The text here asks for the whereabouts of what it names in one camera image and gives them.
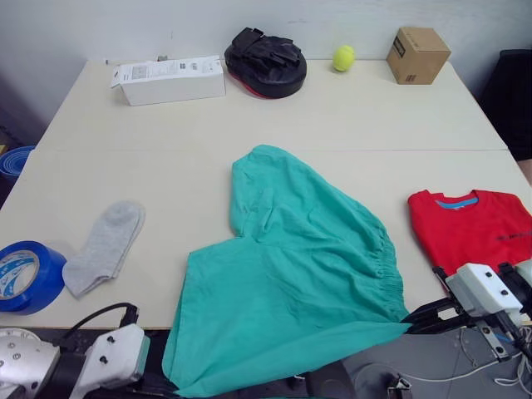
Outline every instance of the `blue object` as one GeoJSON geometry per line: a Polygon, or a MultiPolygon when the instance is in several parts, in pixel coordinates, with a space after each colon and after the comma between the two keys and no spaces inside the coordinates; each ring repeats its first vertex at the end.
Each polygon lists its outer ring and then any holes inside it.
{"type": "Polygon", "coordinates": [[[67,260],[35,241],[20,241],[0,251],[0,312],[35,313],[49,305],[65,284],[67,260]]]}
{"type": "Polygon", "coordinates": [[[509,339],[508,337],[506,337],[505,335],[500,335],[500,334],[495,334],[495,333],[493,335],[498,337],[501,341],[504,341],[504,342],[507,342],[507,343],[513,343],[514,342],[511,339],[509,339]]]}
{"type": "Polygon", "coordinates": [[[436,201],[436,203],[440,207],[445,208],[445,209],[457,209],[457,208],[461,208],[462,206],[476,204],[477,202],[479,202],[478,198],[466,199],[461,202],[455,202],[454,204],[447,204],[446,202],[436,201]]]}
{"type": "Polygon", "coordinates": [[[34,149],[34,145],[28,145],[8,151],[0,156],[0,173],[12,182],[17,181],[24,164],[26,164],[27,157],[34,149]]]}

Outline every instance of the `label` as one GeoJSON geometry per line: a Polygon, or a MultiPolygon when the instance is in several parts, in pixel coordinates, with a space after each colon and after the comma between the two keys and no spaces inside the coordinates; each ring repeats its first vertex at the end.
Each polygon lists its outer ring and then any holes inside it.
{"type": "Polygon", "coordinates": [[[0,301],[16,297],[33,282],[39,258],[32,251],[17,251],[0,260],[0,301]]]}
{"type": "Polygon", "coordinates": [[[402,58],[402,56],[405,55],[405,47],[402,45],[401,41],[399,40],[399,37],[397,36],[395,40],[393,41],[393,47],[396,49],[400,58],[402,58]]]}
{"type": "Polygon", "coordinates": [[[218,56],[142,62],[139,64],[120,65],[115,68],[111,87],[124,83],[181,77],[212,76],[223,73],[218,56]]]}

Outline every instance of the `yellow ball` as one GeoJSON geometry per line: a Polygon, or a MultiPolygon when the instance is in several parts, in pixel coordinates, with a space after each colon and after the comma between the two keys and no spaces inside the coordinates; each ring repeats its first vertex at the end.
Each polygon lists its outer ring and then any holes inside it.
{"type": "Polygon", "coordinates": [[[355,50],[351,46],[341,46],[334,53],[332,65],[340,72],[347,71],[355,62],[355,50]]]}

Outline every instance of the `black cable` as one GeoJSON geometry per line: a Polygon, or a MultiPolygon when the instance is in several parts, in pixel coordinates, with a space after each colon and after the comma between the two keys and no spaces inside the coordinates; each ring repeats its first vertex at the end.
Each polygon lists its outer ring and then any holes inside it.
{"type": "Polygon", "coordinates": [[[72,327],[70,330],[65,332],[60,339],[61,340],[68,339],[83,324],[85,324],[87,322],[90,322],[93,318],[96,318],[96,317],[100,316],[103,313],[107,313],[107,312],[109,312],[111,310],[118,309],[118,308],[126,308],[126,313],[124,314],[124,317],[121,319],[120,327],[124,327],[127,324],[136,323],[136,321],[138,319],[138,308],[137,308],[137,306],[132,305],[131,303],[128,303],[128,302],[115,303],[113,305],[106,306],[105,308],[97,310],[94,313],[88,315],[86,318],[84,318],[80,322],[76,323],[76,325],[74,327],[72,327]]]}

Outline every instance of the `white box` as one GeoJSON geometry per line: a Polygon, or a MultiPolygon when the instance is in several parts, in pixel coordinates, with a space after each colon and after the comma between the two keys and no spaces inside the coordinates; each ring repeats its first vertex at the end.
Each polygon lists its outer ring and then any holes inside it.
{"type": "Polygon", "coordinates": [[[113,71],[115,86],[131,106],[225,96],[218,56],[120,65],[113,71]]]}

